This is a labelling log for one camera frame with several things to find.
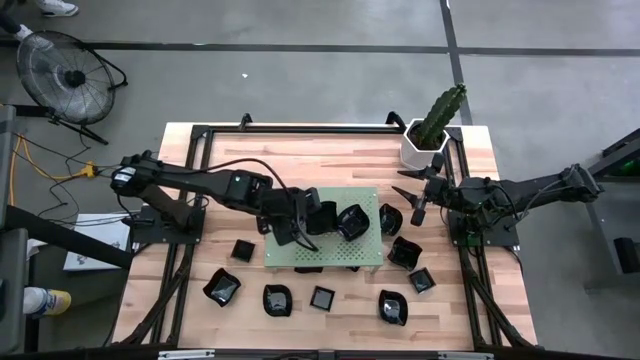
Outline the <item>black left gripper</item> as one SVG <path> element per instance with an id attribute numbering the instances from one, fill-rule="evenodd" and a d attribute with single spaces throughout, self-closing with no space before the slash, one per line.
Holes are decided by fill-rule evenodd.
<path id="1" fill-rule="evenodd" d="M 299 246 L 314 246 L 303 228 L 307 215 L 319 210 L 322 205 L 315 187 L 302 190 L 277 189 L 272 207 L 272 232 L 276 243 L 284 246 L 295 242 Z"/>

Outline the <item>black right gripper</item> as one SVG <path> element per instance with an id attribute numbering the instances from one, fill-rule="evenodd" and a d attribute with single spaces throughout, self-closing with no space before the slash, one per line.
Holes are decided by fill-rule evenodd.
<path id="1" fill-rule="evenodd" d="M 421 226 L 426 216 L 426 205 L 428 203 L 435 203 L 436 201 L 440 201 L 444 198 L 444 192 L 449 187 L 448 180 L 439 176 L 439 172 L 444 164 L 445 156 L 435 155 L 432 163 L 421 170 L 398 171 L 402 176 L 426 181 L 424 189 L 420 195 L 412 194 L 397 186 L 392 187 L 393 190 L 395 190 L 411 205 L 411 208 L 413 209 L 413 215 L 411 217 L 412 225 Z"/>

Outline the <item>small black square mini plate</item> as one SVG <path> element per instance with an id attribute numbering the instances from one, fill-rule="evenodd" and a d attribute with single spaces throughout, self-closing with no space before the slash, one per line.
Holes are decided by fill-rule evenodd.
<path id="1" fill-rule="evenodd" d="M 436 282 L 426 267 L 409 275 L 409 281 L 417 294 L 425 293 L 436 286 Z"/>
<path id="2" fill-rule="evenodd" d="M 310 300 L 310 306 L 326 312 L 331 310 L 335 291 L 324 287 L 316 286 Z"/>
<path id="3" fill-rule="evenodd" d="M 254 250 L 254 243 L 242 239 L 237 239 L 232 249 L 231 257 L 239 261 L 250 263 Z"/>

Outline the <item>white hexagonal planter pot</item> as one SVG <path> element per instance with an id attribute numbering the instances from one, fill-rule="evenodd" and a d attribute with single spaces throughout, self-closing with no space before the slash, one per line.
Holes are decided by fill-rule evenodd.
<path id="1" fill-rule="evenodd" d="M 420 150 L 410 140 L 410 133 L 420 123 L 422 119 L 414 118 L 407 125 L 407 129 L 402 135 L 400 146 L 400 162 L 401 164 L 410 170 L 422 170 L 432 163 L 435 155 L 442 155 L 447 143 L 450 140 L 450 135 L 444 131 L 441 135 L 440 144 L 434 150 Z"/>

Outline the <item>green perforated metal shelf riser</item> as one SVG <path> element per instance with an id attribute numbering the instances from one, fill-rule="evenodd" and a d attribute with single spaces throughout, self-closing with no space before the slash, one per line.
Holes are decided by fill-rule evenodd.
<path id="1" fill-rule="evenodd" d="M 320 187 L 321 201 L 334 201 L 337 213 L 350 205 L 359 205 L 370 221 L 367 231 L 353 241 L 339 233 L 310 235 L 318 247 L 314 252 L 296 242 L 280 246 L 273 232 L 264 236 L 264 266 L 283 267 L 380 267 L 383 242 L 379 217 L 379 196 L 375 187 Z"/>

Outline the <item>green cactus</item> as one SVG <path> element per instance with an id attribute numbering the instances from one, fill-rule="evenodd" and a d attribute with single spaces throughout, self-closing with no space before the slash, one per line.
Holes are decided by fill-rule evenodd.
<path id="1" fill-rule="evenodd" d="M 436 99 L 427 116 L 412 133 L 414 145 L 418 149 L 436 150 L 443 143 L 441 137 L 444 129 L 460 109 L 466 95 L 466 86 L 458 83 Z"/>

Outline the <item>dark grey equipment stand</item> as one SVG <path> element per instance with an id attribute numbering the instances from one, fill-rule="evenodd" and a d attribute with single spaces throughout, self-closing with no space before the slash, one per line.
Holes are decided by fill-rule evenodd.
<path id="1" fill-rule="evenodd" d="M 640 128 L 602 150 L 589 172 L 605 188 L 586 208 L 612 269 L 586 282 L 584 288 L 588 292 L 640 290 L 640 272 L 624 274 L 614 247 L 616 238 L 631 238 L 640 257 Z"/>

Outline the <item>black box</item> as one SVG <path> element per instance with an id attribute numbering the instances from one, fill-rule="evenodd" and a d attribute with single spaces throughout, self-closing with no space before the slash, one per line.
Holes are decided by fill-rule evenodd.
<path id="1" fill-rule="evenodd" d="M 619 237 L 614 240 L 614 247 L 624 274 L 640 272 L 640 257 L 636 252 L 634 241 L 628 237 Z"/>

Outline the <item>white paper booklet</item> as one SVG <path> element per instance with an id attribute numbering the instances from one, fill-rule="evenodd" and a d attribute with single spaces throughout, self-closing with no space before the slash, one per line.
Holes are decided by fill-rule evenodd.
<path id="1" fill-rule="evenodd" d="M 67 252 L 63 270 L 67 272 L 115 270 L 123 268 L 125 252 L 130 252 L 130 227 L 123 223 L 126 213 L 78 215 L 73 230 L 78 233 Z"/>

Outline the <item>black metal beam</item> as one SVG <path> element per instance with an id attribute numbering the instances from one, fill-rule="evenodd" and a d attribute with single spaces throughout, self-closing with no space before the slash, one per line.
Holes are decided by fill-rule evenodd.
<path id="1" fill-rule="evenodd" d="M 4 227 L 9 230 L 24 229 L 28 238 L 40 240 L 49 245 L 123 269 L 129 269 L 133 259 L 130 252 L 120 250 L 11 205 L 6 206 Z"/>

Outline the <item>black floor fan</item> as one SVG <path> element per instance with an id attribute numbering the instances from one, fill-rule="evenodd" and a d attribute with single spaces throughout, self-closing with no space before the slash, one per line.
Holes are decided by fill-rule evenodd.
<path id="1" fill-rule="evenodd" d="M 20 41 L 16 70 L 33 100 L 17 105 L 20 117 L 45 118 L 102 145 L 90 127 L 114 107 L 116 91 L 128 85 L 125 72 L 90 44 L 57 31 L 38 31 Z"/>

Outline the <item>white and yellow bottle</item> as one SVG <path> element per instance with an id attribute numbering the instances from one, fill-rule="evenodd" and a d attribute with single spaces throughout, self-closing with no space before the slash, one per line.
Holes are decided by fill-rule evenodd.
<path id="1" fill-rule="evenodd" d="M 25 287 L 23 294 L 23 313 L 25 315 L 60 315 L 70 307 L 72 302 L 71 295 L 60 290 Z"/>

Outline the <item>person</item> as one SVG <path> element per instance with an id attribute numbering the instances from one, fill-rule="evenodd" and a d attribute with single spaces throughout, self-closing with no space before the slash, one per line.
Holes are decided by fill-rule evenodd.
<path id="1" fill-rule="evenodd" d="M 64 0 L 34 0 L 34 2 L 44 17 L 72 17 L 79 13 L 79 7 L 77 5 L 65 2 Z M 28 43 L 38 50 L 48 51 L 53 47 L 53 44 L 49 40 L 35 35 L 30 28 L 24 24 L 17 23 L 1 8 L 0 29 L 10 34 L 18 42 L 23 42 L 27 39 Z"/>

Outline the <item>black aluminium rig frame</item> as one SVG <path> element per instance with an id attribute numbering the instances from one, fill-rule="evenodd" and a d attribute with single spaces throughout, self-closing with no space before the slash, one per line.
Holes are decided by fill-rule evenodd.
<path id="1" fill-rule="evenodd" d="M 379 201 L 412 211 L 393 186 L 419 192 L 422 183 L 400 170 L 401 137 L 387 125 L 257 124 L 245 132 L 231 123 L 212 126 L 213 163 L 257 158 L 268 163 L 285 184 L 298 187 L 375 187 Z M 428 206 L 421 226 L 405 223 L 401 236 L 423 251 L 436 286 L 417 294 L 406 270 L 385 262 L 379 269 L 354 273 L 327 268 L 299 274 L 264 266 L 265 246 L 252 216 L 211 203 L 204 234 L 196 246 L 181 315 L 167 311 L 160 333 L 179 327 L 183 348 L 469 350 L 473 346 L 458 250 L 445 226 L 445 212 Z M 250 263 L 231 257 L 237 239 L 255 244 Z M 220 268 L 237 277 L 241 287 L 220 307 L 203 293 Z M 263 308 L 268 284 L 287 286 L 293 297 L 289 317 L 269 316 Z M 329 312 L 310 306 L 316 286 L 335 291 Z M 382 290 L 401 293 L 408 303 L 405 326 L 384 322 L 378 313 Z"/>

